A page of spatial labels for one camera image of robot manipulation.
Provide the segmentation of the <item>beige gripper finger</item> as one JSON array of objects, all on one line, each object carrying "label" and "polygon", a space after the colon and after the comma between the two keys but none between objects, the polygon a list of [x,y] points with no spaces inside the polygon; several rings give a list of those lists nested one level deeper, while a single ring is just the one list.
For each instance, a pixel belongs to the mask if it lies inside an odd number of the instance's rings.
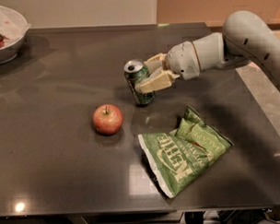
[{"label": "beige gripper finger", "polygon": [[143,79],[135,87],[135,91],[148,93],[170,87],[180,75],[173,73],[169,69],[160,67],[152,72],[150,77]]},{"label": "beige gripper finger", "polygon": [[161,68],[166,71],[168,66],[166,65],[166,55],[164,53],[159,53],[145,61],[145,65],[150,74],[153,74],[157,69]]}]

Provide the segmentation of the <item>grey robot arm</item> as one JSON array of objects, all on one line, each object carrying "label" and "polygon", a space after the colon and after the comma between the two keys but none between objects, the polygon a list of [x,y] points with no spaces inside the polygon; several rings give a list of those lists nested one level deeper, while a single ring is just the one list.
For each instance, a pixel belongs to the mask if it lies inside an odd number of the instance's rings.
[{"label": "grey robot arm", "polygon": [[243,10],[228,16],[220,32],[147,59],[150,76],[135,90],[162,90],[178,78],[191,80],[207,70],[237,68],[248,62],[262,69],[280,92],[280,40],[260,17]]}]

